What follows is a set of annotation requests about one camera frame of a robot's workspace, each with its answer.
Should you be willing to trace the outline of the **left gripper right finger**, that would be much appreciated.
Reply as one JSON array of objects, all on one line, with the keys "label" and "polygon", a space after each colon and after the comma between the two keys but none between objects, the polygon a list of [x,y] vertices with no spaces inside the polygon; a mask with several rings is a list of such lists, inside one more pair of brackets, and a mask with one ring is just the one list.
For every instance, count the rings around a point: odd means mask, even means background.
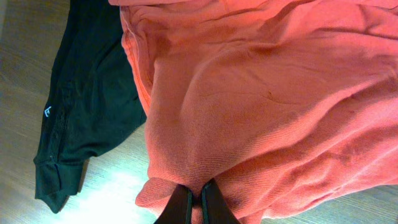
[{"label": "left gripper right finger", "polygon": [[204,224],[240,224],[229,209],[216,180],[211,179],[201,190]]}]

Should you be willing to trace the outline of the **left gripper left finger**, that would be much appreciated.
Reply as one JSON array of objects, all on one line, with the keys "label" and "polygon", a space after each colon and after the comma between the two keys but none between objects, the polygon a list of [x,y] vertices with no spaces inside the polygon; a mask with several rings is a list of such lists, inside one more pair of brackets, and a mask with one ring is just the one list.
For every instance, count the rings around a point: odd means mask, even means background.
[{"label": "left gripper left finger", "polygon": [[177,185],[163,212],[154,224],[191,224],[193,194],[184,185]]}]

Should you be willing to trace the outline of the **orange t-shirt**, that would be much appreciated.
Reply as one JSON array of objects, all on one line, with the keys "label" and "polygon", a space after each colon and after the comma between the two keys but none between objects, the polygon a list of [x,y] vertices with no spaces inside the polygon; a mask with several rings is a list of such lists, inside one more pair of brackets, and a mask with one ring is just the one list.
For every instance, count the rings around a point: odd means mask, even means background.
[{"label": "orange t-shirt", "polygon": [[397,183],[397,0],[116,1],[155,214],[215,179],[243,223]]}]

